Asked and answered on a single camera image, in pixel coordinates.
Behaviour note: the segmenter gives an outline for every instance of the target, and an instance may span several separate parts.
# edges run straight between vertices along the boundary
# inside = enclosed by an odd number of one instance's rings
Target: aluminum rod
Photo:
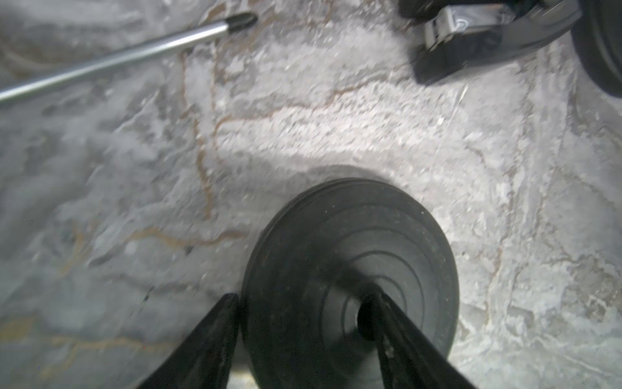
[[[111,52],[94,60],[70,65],[41,77],[0,89],[0,105],[16,98],[60,87],[94,75],[101,75],[130,63],[179,52],[196,44],[227,36],[230,32],[249,27],[256,21],[257,17],[254,14],[238,14],[203,27],[149,40],[143,44]]]

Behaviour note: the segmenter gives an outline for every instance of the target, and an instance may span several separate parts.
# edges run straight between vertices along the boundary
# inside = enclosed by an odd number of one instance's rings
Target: cracked concrete
[[[8,0],[0,83],[240,10],[251,31],[0,108],[0,382],[132,387],[293,196],[392,182],[451,243],[450,361],[482,388],[619,388],[622,103],[568,37],[436,87],[390,0]],[[58,12],[59,9],[71,12]],[[253,387],[242,353],[230,387]]]

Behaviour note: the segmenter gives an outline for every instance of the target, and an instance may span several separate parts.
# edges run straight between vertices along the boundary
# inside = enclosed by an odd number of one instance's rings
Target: black wheel
[[[290,202],[263,232],[244,276],[242,335],[258,385],[382,388],[365,304],[376,286],[448,355],[458,275],[421,204],[365,179],[328,182]]]
[[[572,28],[585,71],[605,93],[622,97],[622,1],[582,0],[583,17]]]

